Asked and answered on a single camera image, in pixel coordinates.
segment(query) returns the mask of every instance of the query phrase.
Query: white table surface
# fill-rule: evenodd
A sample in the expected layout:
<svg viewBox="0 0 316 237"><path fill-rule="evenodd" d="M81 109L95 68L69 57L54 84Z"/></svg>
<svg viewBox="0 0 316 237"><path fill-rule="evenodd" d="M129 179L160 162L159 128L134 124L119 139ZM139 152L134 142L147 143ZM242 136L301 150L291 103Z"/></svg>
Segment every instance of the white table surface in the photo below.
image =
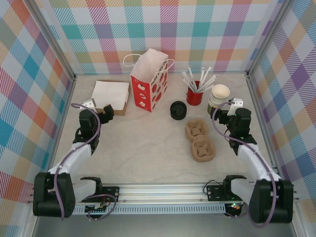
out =
<svg viewBox="0 0 316 237"><path fill-rule="evenodd" d="M89 99L97 79L130 81L129 75L78 76L72 102L82 103ZM250 133L270 163L244 75L219 74L215 84L228 86L230 97L242 98L244 107L252 111ZM188 105L186 92L181 74L170 73L168 89L152 113L136 107L131 93L125 116L115 116L111 124L102 125L98 148L83 164L76 178L96 176L103 183L191 183L212 179L222 182L229 174L250 178L245 164L212 126L207 113L210 90L205 92L199 106ZM170 105L177 100L187 105L187 115L181 121L170 116ZM209 126L209 137L217 150L210 162L197 163L191 156L185 124L195 118L204 119ZM69 151L78 127L79 110L70 107L54 164ZM218 127L222 132L226 130L222 124Z"/></svg>

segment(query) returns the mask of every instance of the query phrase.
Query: red paper bag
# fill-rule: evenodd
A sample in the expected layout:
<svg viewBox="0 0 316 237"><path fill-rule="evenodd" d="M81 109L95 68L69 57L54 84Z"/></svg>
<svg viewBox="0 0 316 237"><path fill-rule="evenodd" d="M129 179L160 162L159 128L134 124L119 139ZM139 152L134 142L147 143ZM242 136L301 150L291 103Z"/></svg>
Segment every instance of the red paper bag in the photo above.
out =
<svg viewBox="0 0 316 237"><path fill-rule="evenodd" d="M161 99L167 90L168 69L174 64L173 59L168 59L168 55L155 49L148 49L143 55L139 55L137 62L130 73L133 88L135 105L151 112L156 103Z"/></svg>

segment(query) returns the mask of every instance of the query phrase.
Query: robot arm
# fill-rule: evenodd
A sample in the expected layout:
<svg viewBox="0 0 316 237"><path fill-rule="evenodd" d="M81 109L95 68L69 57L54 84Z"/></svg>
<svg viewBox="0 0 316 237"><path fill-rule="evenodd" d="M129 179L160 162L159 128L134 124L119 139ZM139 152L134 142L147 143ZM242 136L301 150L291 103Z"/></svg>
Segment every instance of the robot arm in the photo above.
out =
<svg viewBox="0 0 316 237"><path fill-rule="evenodd" d="M219 119L220 124L227 126L230 132L229 137L245 142L255 151L254 153L252 149L240 142L229 140L230 147L243 160L250 171L252 181L255 183L249 182L244 176L229 175L223 181L224 193L227 197L232 194L239 196L249 206L252 220L256 223L263 223L272 207L272 182L274 181L277 200L271 222L289 223L292 221L293 215L293 185L290 181L282 180L265 159L258 158L256 153L260 157L263 156L259 152L257 142L249 134L251 111L242 107L241 99L233 99L232 101L234 103L230 110L218 110L215 120Z"/></svg>
<svg viewBox="0 0 316 237"><path fill-rule="evenodd" d="M113 119L113 108L108 105L104 111L97 114L101 124ZM100 133L89 143L77 149L79 146L88 142L97 132L97 119L88 110L83 110L79 114L80 128L76 131L71 150L74 150L60 168L57 176L58 190L64 206L65 217L70 217L76 203L91 195L98 195L102 190L102 183L99 178L84 177L74 185L72 180L80 169L81 165L94 153L98 144ZM36 216L60 217L61 210L54 191L53 179L60 163L51 168L48 172L37 174L34 180L34 200L33 213Z"/></svg>

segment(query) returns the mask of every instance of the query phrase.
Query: red cup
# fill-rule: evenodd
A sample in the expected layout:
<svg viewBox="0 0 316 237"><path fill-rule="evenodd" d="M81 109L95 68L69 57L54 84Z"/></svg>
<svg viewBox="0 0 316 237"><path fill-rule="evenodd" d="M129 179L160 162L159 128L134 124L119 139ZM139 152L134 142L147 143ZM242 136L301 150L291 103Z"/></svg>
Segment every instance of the red cup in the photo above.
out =
<svg viewBox="0 0 316 237"><path fill-rule="evenodd" d="M189 105L199 105L202 102L202 97L203 93L194 93L188 88L188 93L187 93L187 102Z"/></svg>

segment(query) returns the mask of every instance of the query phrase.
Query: cardboard box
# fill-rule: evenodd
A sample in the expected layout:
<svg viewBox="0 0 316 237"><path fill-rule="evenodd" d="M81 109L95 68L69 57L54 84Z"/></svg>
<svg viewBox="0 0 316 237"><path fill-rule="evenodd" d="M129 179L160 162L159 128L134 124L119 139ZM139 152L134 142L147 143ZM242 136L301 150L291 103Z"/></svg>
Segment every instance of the cardboard box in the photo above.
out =
<svg viewBox="0 0 316 237"><path fill-rule="evenodd" d="M124 116L130 92L131 85L129 82L97 80L91 98L96 103L98 113L103 113L103 107L111 104L114 115Z"/></svg>

